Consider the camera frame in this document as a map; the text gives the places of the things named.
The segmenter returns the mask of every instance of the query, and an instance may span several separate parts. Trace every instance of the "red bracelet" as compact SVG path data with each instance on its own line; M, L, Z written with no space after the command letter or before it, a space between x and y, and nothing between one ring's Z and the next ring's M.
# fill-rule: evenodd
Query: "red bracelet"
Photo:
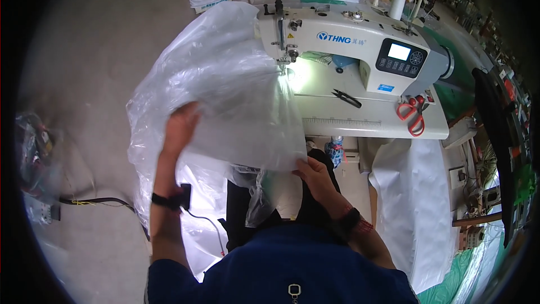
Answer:
M343 216L347 215L353 207L350 205L345 206ZM360 221L356 224L353 230L357 233L368 234L373 231L374 227L371 223L366 221L362 215L360 215Z

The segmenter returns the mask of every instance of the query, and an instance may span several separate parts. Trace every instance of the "black pants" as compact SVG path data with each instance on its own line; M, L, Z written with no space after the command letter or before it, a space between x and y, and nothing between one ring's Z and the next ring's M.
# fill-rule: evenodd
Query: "black pants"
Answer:
M340 192L338 182L334 175L334 163L332 160L320 149L312 149L308 153L309 157L316 159L326 165L332 183L338 193ZM246 214L249 206L251 195L247 188L242 188L231 181L227 184L227 221L219 220L227 231L229 242L227 243L227 250L231 252L234 248L246 244L253 235L262 229L266 229L273 226L284 224L277 210L274 210L272 214L258 227L246 228ZM302 181L302 205L295 223L310 224L318 227L327 227L331 223L331 218L326 209L315 201L307 184Z

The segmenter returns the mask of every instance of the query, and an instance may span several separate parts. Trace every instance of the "person's hand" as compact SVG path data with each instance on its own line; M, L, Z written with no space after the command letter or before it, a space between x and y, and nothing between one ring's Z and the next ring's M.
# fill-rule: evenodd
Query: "person's hand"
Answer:
M306 181L315 201L323 203L324 200L338 193L324 163L307 157L307 163L298 159L296 166L298 170L293 171L293 174Z
M192 101L171 114L165 127L164 152L178 157L186 145L190 143L195 127L199 123L198 106L198 102Z

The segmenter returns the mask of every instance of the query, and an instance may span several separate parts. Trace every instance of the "shoe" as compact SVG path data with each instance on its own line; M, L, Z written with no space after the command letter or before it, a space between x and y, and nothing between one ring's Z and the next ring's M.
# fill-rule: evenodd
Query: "shoe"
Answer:
M331 137L330 142L325 144L325 153L334 163L334 169L341 164L343 159L343 137Z
M317 145L313 141L306 141L306 152L310 152L311 149L318 149Z

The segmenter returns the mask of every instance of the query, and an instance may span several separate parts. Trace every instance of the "thng logo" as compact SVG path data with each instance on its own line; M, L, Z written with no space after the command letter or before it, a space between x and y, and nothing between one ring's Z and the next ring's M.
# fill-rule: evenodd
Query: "thng logo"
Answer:
M351 39L349 37L341 37L339 35L332 35L332 34L328 34L326 32L318 32L317 33L317 39L334 41L336 43L359 44L359 45L363 45L366 42L366 40Z
M350 44L349 37L340 37L339 35L331 35L326 32L318 32L317 38L321 40L336 41L337 43Z

